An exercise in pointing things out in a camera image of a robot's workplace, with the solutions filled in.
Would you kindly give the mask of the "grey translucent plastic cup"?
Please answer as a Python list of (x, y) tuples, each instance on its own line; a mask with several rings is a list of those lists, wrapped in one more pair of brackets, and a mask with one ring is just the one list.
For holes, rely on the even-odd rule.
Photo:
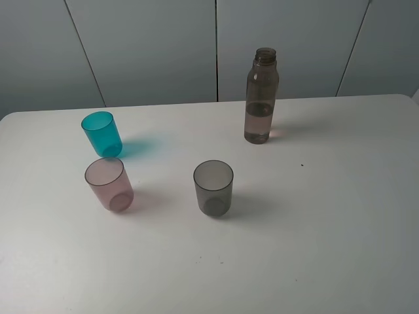
[(209, 217), (227, 213), (232, 201), (232, 168), (220, 160), (207, 160), (196, 167), (192, 177), (201, 212)]

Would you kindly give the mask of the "brown translucent plastic bottle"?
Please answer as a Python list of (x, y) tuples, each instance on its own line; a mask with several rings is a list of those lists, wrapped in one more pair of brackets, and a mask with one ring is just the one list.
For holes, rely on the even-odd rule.
[(260, 145), (268, 141), (279, 86), (276, 51), (263, 47), (256, 50), (247, 75), (244, 137)]

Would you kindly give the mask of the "pink translucent plastic cup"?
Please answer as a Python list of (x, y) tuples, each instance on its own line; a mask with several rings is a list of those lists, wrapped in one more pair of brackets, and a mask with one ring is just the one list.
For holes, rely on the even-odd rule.
[(125, 166), (118, 158), (105, 157), (92, 162), (86, 168), (84, 179), (108, 211), (125, 211), (134, 200)]

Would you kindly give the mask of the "teal translucent plastic cup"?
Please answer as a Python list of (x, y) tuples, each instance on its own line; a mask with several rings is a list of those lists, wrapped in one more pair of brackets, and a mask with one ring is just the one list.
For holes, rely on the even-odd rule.
[(98, 156), (117, 157), (122, 152), (122, 140), (110, 112), (89, 114), (82, 120), (81, 127)]

